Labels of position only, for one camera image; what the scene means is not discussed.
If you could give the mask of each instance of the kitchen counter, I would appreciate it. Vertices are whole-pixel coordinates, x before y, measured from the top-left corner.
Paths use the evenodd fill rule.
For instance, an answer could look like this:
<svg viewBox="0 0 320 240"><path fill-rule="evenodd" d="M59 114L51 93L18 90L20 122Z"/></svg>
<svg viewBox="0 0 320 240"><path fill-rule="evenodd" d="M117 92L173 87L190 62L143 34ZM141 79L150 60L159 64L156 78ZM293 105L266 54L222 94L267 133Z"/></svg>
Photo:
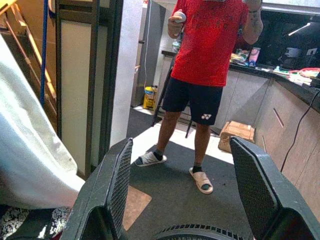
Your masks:
<svg viewBox="0 0 320 240"><path fill-rule="evenodd" d="M165 50L163 50L161 53L167 57L174 57L176 55L176 53L174 52L165 51ZM313 88L307 85L300 86L294 82L289 81L284 76L273 73L273 72L266 72L263 70L255 69L253 67L241 66L237 64L230 64L229 69L231 71L250 74L257 77L275 79L275 81L277 81L281 86L286 88L289 92L294 94L296 97L298 97L300 100L302 100L308 105L310 105L313 97L317 93L316 88ZM318 113L320 113L320 95L316 97L312 105L312 108L316 110Z"/></svg>

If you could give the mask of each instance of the tattoo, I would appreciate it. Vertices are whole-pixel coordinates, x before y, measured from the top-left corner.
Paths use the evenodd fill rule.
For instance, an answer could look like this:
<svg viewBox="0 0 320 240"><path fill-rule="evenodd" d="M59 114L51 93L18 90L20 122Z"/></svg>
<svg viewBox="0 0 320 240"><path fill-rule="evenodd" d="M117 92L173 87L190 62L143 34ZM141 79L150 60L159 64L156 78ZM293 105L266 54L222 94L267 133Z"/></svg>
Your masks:
<svg viewBox="0 0 320 240"><path fill-rule="evenodd" d="M262 28L259 25L259 16L258 16L258 12L252 12L250 13L250 20L251 20L251 26L253 28L253 31L255 34L260 34L262 32Z"/></svg>

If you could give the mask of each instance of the items on counter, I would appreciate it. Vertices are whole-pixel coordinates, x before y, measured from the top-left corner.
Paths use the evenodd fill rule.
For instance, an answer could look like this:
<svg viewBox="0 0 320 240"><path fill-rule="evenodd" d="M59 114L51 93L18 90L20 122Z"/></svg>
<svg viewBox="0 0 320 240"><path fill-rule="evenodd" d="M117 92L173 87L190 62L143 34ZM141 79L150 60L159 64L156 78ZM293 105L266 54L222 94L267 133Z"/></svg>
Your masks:
<svg viewBox="0 0 320 240"><path fill-rule="evenodd" d="M275 74L285 76L289 81L298 85L306 84L311 85L313 79L316 79L320 73L320 68L303 68L301 70L281 70L277 66L273 72Z"/></svg>
<svg viewBox="0 0 320 240"><path fill-rule="evenodd" d="M230 62L245 66L249 54L248 50L237 49L235 53L231 54Z"/></svg>
<svg viewBox="0 0 320 240"><path fill-rule="evenodd" d="M257 65L260 50L261 50L261 48L259 48L259 47L252 48L251 53L250 53L250 57L249 57L248 66L255 67Z"/></svg>

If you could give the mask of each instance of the red object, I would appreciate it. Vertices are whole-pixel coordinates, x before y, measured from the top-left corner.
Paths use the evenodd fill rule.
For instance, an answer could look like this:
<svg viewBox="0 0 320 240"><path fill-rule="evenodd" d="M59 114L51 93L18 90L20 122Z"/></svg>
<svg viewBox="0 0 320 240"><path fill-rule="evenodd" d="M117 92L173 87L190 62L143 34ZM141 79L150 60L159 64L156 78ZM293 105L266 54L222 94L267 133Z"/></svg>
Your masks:
<svg viewBox="0 0 320 240"><path fill-rule="evenodd" d="M186 15L186 22L171 76L191 84L224 87L248 7L242 0L178 0L173 13L179 9Z"/></svg>

